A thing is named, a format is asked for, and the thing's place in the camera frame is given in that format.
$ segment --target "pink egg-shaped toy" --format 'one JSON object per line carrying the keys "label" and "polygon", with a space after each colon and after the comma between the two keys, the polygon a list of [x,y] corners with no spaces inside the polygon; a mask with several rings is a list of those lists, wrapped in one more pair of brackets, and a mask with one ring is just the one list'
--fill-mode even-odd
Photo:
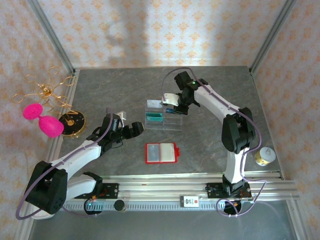
{"label": "pink egg-shaped toy", "polygon": [[64,131],[64,125],[53,116],[40,116],[39,128],[48,137],[58,137]]}
{"label": "pink egg-shaped toy", "polygon": [[43,111],[43,107],[39,103],[33,103],[28,105],[24,110],[23,110],[23,117],[27,120],[32,120],[40,117],[40,114]]}

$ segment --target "floral wallpaper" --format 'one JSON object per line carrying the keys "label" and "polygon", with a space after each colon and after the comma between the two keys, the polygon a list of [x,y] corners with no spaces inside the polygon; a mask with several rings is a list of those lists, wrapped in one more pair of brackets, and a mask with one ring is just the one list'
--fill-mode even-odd
{"label": "floral wallpaper", "polygon": [[255,82],[285,176],[320,236],[320,4],[298,0]]}
{"label": "floral wallpaper", "polygon": [[23,81],[27,74],[36,74],[36,80],[44,83],[52,66],[60,67],[55,76],[58,81],[68,73],[26,0],[2,0],[0,25],[0,239],[12,240],[18,202],[34,166],[46,158],[49,147],[38,121],[22,117],[24,107],[35,99],[15,104],[12,96],[36,90]]}
{"label": "floral wallpaper", "polygon": [[285,0],[40,0],[75,68],[250,66]]}

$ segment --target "yellow can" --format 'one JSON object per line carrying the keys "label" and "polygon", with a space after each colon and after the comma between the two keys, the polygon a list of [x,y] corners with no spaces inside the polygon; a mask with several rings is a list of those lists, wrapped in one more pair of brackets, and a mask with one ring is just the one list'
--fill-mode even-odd
{"label": "yellow can", "polygon": [[270,147],[264,146],[254,155],[255,162],[260,166],[267,166],[276,160],[276,153]]}

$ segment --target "red frame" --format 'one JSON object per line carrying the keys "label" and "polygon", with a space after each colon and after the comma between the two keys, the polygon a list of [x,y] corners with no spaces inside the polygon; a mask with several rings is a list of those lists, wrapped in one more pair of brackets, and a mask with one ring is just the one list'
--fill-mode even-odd
{"label": "red frame", "polygon": [[[174,151],[174,161],[153,161],[148,162],[148,144],[173,144],[173,151]],[[175,164],[178,162],[178,157],[180,157],[180,148],[177,147],[175,142],[148,142],[144,146],[145,152],[145,164]]]}

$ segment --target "white label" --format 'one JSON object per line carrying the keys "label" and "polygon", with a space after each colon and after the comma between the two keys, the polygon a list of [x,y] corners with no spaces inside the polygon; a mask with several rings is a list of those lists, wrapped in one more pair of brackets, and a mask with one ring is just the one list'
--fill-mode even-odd
{"label": "white label", "polygon": [[149,100],[148,99],[146,101],[146,105],[148,108],[157,108],[157,109],[162,108],[161,100]]}
{"label": "white label", "polygon": [[184,208],[199,208],[199,197],[198,196],[183,196],[183,207]]}

